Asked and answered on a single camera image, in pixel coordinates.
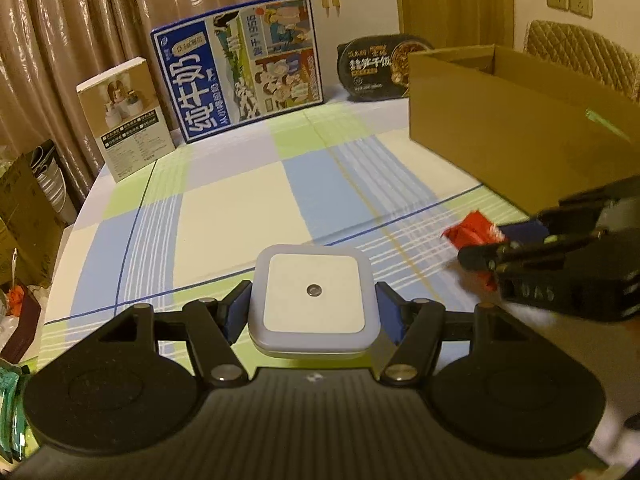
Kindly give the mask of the blue milk carton box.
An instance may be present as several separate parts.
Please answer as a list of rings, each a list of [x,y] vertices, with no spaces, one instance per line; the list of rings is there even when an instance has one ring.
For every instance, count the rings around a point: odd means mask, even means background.
[[[151,32],[192,143],[324,101],[311,0],[254,0]]]

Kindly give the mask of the checkered tablecloth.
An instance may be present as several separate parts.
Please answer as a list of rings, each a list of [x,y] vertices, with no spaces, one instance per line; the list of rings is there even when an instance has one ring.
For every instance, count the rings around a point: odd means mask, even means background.
[[[274,244],[349,246],[408,298],[472,308],[445,238],[472,211],[521,213],[410,140],[406,101],[335,98],[183,145],[115,181],[102,171],[55,271],[38,361],[137,302],[159,311],[224,296]]]

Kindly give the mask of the quilted chair back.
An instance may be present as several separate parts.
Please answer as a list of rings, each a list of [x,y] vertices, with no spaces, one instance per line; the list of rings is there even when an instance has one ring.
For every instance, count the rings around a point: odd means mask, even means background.
[[[531,21],[524,51],[591,77],[639,103],[639,55],[598,32],[574,24]]]

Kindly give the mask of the wooden door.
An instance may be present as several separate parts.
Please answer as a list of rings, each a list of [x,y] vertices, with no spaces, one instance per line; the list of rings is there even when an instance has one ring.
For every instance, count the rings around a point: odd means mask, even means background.
[[[436,49],[514,45],[514,0],[397,0],[399,29]]]

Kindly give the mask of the brown side cardboard boxes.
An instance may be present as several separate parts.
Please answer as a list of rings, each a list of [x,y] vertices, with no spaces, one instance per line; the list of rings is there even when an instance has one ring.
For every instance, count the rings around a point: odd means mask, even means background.
[[[53,142],[9,160],[1,149],[1,281],[48,286],[64,230],[77,218]]]

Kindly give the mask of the night light product box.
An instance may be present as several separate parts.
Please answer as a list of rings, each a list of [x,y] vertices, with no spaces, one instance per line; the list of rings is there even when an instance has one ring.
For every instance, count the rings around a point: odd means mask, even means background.
[[[132,58],[78,84],[90,133],[116,182],[175,149],[145,58]]]

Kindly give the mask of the brown cardboard box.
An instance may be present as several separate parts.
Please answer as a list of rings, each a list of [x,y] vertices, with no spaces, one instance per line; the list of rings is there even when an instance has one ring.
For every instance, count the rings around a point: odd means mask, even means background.
[[[500,46],[409,56],[411,139],[526,214],[639,172],[638,104]]]

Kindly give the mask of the brown curtain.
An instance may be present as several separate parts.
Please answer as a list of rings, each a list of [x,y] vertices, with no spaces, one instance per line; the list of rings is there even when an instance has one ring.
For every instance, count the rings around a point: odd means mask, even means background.
[[[149,62],[168,125],[177,119],[151,44],[154,28],[250,0],[1,0],[1,143],[15,155],[52,141],[82,204],[104,165],[76,87],[122,62]]]

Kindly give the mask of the red snack packet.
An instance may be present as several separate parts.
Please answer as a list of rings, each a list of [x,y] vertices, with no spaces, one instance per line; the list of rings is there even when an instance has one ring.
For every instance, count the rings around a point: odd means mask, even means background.
[[[504,233],[479,210],[467,214],[464,219],[450,226],[442,236],[461,252],[467,247],[485,247],[505,243],[508,238]]]

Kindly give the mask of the white square night light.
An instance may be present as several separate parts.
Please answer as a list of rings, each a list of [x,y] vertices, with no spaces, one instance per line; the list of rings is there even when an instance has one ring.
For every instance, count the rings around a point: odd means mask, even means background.
[[[357,249],[273,245],[256,260],[248,331],[273,356],[358,356],[378,339],[372,268]]]

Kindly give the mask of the black instant rice bowl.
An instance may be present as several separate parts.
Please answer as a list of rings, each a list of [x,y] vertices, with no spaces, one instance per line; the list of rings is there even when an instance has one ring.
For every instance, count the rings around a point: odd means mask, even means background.
[[[337,46],[338,80],[354,101],[402,99],[409,93],[409,55],[431,50],[428,41],[409,34],[350,40]]]

